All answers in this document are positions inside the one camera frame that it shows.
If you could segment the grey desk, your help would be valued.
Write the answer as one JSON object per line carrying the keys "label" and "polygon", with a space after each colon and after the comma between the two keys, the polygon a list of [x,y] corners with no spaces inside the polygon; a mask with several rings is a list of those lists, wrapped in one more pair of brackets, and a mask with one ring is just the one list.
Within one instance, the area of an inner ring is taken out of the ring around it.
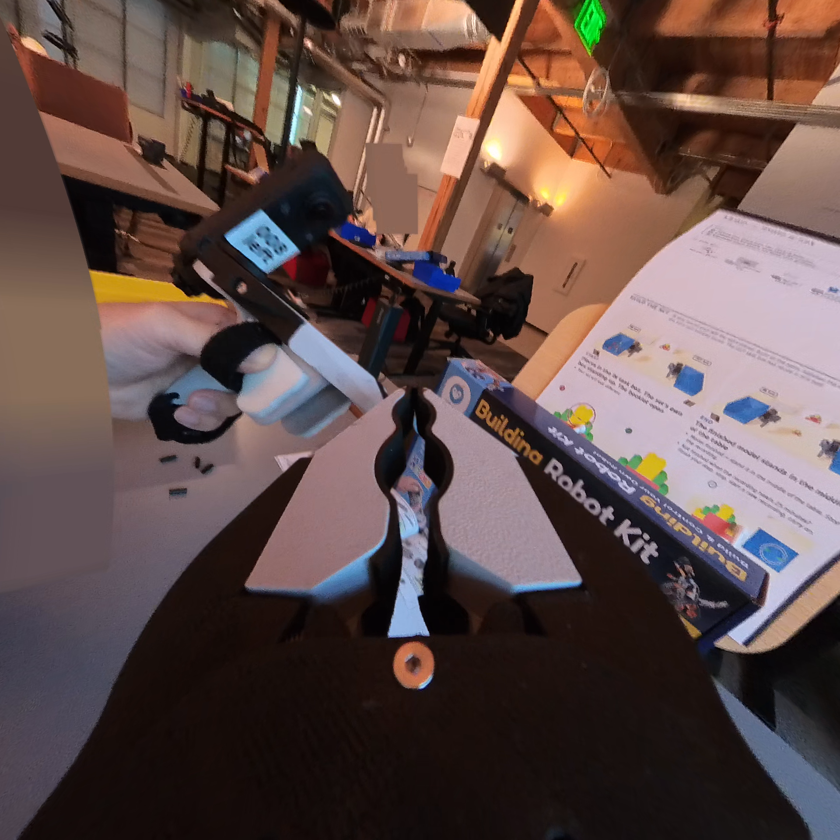
{"label": "grey desk", "polygon": [[306,464],[190,563],[235,472],[2,595],[2,838],[813,837],[648,573],[530,464],[579,589],[406,637],[249,593]]}

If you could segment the printed instruction sheet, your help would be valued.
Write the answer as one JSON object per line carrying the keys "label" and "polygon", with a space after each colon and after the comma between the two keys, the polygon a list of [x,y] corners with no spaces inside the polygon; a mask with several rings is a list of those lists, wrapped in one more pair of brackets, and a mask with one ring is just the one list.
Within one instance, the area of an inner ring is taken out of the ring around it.
{"label": "printed instruction sheet", "polygon": [[718,211],[638,271],[537,403],[768,576],[755,647],[839,547],[838,235]]}

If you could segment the open instruction booklet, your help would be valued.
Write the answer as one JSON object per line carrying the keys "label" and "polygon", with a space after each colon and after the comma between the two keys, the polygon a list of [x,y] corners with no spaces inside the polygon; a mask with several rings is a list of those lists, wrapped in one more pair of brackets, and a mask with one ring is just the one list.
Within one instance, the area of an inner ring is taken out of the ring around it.
{"label": "open instruction booklet", "polygon": [[357,606],[375,593],[375,572],[394,571],[383,549],[399,547],[401,571],[386,581],[385,626],[390,636],[426,635],[419,610],[427,560],[427,501],[434,484],[423,472],[416,440],[383,455],[387,500],[376,462],[360,450],[324,447],[275,457],[282,475],[304,460],[306,468],[252,570],[248,589],[262,595],[308,598]]}

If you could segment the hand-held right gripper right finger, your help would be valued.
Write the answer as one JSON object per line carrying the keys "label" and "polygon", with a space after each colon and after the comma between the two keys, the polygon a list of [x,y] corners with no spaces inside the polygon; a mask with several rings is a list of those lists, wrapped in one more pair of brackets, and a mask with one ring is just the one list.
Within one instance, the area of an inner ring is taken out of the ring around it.
{"label": "hand-held right gripper right finger", "polygon": [[468,634],[498,603],[582,587],[519,457],[425,388],[420,437],[434,485],[420,595],[430,635]]}

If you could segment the red bag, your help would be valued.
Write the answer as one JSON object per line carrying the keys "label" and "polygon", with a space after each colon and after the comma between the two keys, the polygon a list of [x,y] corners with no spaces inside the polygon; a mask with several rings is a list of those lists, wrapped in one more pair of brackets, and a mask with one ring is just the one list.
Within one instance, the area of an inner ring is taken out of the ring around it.
{"label": "red bag", "polygon": [[280,269],[294,285],[321,289],[328,285],[331,264],[328,255],[309,250],[289,259]]}

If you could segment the black bag on chair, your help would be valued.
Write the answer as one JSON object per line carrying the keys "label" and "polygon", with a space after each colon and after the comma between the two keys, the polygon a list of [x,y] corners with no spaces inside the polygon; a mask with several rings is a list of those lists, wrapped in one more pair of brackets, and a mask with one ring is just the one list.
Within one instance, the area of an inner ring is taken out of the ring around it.
{"label": "black bag on chair", "polygon": [[491,346],[499,339],[516,338],[529,314],[532,289],[533,275],[517,267],[487,279],[479,289],[479,303],[447,303],[442,307],[438,320],[445,324],[446,331],[434,347],[466,357],[465,340]]}

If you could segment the yellow storage bin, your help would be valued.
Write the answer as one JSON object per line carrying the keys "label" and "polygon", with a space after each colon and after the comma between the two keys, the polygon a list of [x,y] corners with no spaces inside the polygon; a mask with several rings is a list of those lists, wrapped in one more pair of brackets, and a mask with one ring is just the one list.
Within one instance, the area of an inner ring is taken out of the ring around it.
{"label": "yellow storage bin", "polygon": [[104,303],[152,303],[152,302],[205,302],[226,307],[222,299],[207,294],[190,297],[175,284],[125,276],[110,272],[89,271],[94,297],[97,304]]}

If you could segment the green exit sign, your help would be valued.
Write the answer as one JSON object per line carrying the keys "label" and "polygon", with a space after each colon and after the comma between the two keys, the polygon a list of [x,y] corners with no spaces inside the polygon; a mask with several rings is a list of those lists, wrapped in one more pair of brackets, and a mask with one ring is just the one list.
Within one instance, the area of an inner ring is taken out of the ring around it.
{"label": "green exit sign", "polygon": [[599,44],[607,23],[607,12],[601,1],[581,1],[574,16],[574,31],[588,56]]}

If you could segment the white wall notice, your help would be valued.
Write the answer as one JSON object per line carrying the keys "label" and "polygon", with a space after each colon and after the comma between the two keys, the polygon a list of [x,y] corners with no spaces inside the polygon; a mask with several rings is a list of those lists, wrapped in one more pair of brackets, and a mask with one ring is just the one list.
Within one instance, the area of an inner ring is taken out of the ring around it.
{"label": "white wall notice", "polygon": [[455,179],[462,176],[479,126],[479,119],[458,115],[440,164],[441,175]]}

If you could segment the wooden post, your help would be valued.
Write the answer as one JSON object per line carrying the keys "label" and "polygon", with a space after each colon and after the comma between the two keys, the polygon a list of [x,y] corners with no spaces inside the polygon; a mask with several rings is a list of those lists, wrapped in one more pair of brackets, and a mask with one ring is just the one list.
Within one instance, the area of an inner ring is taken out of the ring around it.
{"label": "wooden post", "polygon": [[460,176],[442,177],[418,242],[419,249],[443,251],[490,122],[538,6],[538,1],[516,1],[508,16],[503,36],[501,39],[490,40],[465,112],[467,118],[476,119],[478,123],[467,149],[464,168]]}

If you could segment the robot kit box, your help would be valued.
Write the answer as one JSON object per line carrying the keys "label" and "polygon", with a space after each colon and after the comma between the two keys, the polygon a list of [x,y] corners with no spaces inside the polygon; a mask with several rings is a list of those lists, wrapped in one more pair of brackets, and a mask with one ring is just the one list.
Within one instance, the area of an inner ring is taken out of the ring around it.
{"label": "robot kit box", "polygon": [[477,360],[451,359],[435,390],[479,442],[548,477],[646,570],[693,638],[712,645],[763,605],[768,574],[662,490]]}

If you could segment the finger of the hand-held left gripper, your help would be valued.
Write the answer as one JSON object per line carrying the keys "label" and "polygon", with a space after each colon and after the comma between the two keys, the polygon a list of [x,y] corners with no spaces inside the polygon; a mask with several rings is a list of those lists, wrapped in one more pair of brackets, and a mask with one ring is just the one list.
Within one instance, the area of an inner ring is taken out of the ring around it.
{"label": "finger of the hand-held left gripper", "polygon": [[310,323],[297,327],[287,349],[362,413],[385,399],[377,379]]}

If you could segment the elevator door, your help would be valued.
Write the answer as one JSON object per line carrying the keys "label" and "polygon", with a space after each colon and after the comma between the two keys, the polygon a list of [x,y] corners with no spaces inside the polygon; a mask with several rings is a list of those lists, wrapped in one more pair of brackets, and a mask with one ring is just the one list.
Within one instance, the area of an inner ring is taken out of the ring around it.
{"label": "elevator door", "polygon": [[464,291],[477,297],[478,288],[496,275],[528,208],[525,195],[504,182],[494,183],[458,270]]}

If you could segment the person's left hand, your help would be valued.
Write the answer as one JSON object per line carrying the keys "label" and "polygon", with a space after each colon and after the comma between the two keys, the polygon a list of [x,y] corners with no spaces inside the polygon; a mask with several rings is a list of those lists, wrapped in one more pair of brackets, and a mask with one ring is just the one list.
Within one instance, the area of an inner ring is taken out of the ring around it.
{"label": "person's left hand", "polygon": [[[198,365],[214,335],[237,322],[232,311],[208,302],[108,302],[98,304],[98,311],[111,416],[133,423],[149,419],[153,399]],[[260,373],[276,356],[276,345],[264,345],[238,370]],[[235,414],[236,396],[196,390],[175,409],[174,420],[198,433],[215,433]]]}

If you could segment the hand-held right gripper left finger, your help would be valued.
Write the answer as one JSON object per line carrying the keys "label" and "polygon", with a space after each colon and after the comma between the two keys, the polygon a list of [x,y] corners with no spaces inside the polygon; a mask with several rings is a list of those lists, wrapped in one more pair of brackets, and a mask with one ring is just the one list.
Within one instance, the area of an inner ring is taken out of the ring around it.
{"label": "hand-held right gripper left finger", "polygon": [[390,394],[322,446],[245,588],[332,606],[364,635],[389,634],[403,545],[393,490],[414,436],[410,391]]}

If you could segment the black monitor stand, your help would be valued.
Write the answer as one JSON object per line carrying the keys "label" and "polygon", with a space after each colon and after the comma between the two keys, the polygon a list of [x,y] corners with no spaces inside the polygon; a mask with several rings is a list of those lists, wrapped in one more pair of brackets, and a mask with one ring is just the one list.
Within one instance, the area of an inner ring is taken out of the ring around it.
{"label": "black monitor stand", "polygon": [[403,314],[403,308],[384,300],[377,301],[372,310],[358,362],[376,380],[383,371],[386,355],[403,320]]}

